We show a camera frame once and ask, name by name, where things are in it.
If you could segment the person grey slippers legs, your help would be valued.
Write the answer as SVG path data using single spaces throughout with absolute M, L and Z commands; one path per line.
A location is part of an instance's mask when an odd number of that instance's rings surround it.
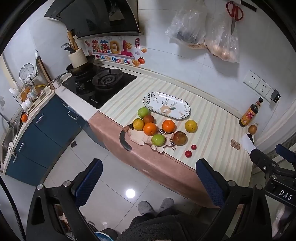
M 163 200 L 159 212 L 147 201 L 137 207 L 140 216 L 133 218 L 117 240 L 198 240 L 208 228 L 196 217 L 175 209 L 171 198 Z

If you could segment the dark orange tangerine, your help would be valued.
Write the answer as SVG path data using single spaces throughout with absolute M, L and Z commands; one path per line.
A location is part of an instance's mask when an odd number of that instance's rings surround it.
M 151 114 L 144 116 L 143 121 L 145 124 L 154 123 L 154 117 Z

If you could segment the bright orange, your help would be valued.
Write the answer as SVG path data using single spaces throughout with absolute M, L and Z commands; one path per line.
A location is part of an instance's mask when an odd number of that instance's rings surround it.
M 173 133 L 176 130 L 176 124 L 172 120 L 165 120 L 162 123 L 162 130 L 165 133 Z
M 158 128 L 155 123 L 146 123 L 143 127 L 143 131 L 148 136 L 153 136 L 157 133 Z

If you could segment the black range hood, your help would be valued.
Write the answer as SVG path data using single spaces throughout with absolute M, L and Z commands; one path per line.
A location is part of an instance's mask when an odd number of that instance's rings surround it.
M 142 34 L 138 20 L 138 1 L 53 1 L 45 17 L 62 22 L 78 38 Z

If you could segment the yellow-green orange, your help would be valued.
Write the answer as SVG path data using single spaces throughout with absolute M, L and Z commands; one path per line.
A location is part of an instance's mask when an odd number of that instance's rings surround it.
M 144 121 L 141 118 L 136 118 L 132 123 L 132 128 L 136 131 L 142 131 L 144 128 Z

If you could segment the dark red apple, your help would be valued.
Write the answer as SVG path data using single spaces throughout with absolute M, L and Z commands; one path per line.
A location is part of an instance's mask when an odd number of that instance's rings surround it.
M 177 146 L 183 146 L 187 142 L 187 136 L 184 132 L 177 131 L 172 136 L 172 141 Z

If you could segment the red handled scissors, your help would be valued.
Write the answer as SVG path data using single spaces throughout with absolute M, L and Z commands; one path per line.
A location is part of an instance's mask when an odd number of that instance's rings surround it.
M 233 1 L 228 1 L 226 3 L 226 9 L 227 9 L 229 16 L 232 18 L 231 34 L 233 34 L 234 30 L 235 30 L 236 22 L 241 21 L 243 19 L 244 13 L 243 13 L 243 10 L 239 6 L 234 4 Z

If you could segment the large green apple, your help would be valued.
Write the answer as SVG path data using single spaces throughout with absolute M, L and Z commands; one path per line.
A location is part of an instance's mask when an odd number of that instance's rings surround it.
M 137 111 L 137 114 L 141 119 L 143 119 L 146 115 L 150 115 L 150 113 L 150 110 L 145 107 L 142 107 Z

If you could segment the soy sauce bottle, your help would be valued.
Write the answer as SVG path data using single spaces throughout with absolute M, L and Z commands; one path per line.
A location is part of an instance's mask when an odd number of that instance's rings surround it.
M 263 103 L 263 98 L 260 97 L 255 104 L 252 104 L 245 114 L 239 120 L 239 124 L 241 127 L 246 127 L 252 121 L 252 119 L 256 116 L 259 111 L 261 104 Z

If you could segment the black plug adapter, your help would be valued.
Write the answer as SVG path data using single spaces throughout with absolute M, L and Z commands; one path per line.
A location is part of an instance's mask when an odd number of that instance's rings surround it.
M 277 89 L 274 89 L 271 96 L 270 96 L 270 99 L 274 102 L 274 103 L 277 103 L 280 99 L 280 93 L 278 92 Z

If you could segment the striped cat table mat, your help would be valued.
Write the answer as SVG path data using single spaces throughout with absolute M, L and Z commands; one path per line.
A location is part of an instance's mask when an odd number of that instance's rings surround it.
M 252 162 L 239 144 L 238 119 L 172 83 L 137 77 L 89 120 L 114 156 L 152 180 L 203 206 L 212 206 L 196 175 L 203 158 L 226 180 L 248 186 Z

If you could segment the small green apple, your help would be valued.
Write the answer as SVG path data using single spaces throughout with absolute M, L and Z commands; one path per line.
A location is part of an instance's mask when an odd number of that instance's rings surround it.
M 157 147 L 161 147 L 166 142 L 166 137 L 160 133 L 152 136 L 151 142 Z

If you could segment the blue kitchen cabinet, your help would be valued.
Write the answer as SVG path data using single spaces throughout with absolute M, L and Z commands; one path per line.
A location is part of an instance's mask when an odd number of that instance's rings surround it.
M 87 122 L 57 95 L 45 104 L 16 145 L 6 175 L 37 186 Z

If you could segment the yellow orange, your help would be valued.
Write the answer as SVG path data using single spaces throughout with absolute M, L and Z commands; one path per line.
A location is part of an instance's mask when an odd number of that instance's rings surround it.
M 188 120 L 185 123 L 185 129 L 189 133 L 195 133 L 198 129 L 198 125 L 194 120 Z

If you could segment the black gas stove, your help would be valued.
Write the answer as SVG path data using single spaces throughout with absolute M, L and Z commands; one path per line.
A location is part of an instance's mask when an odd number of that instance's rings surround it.
M 122 70 L 95 65 L 91 71 L 80 76 L 71 76 L 62 85 L 96 109 L 100 109 L 135 79 L 136 76 Z

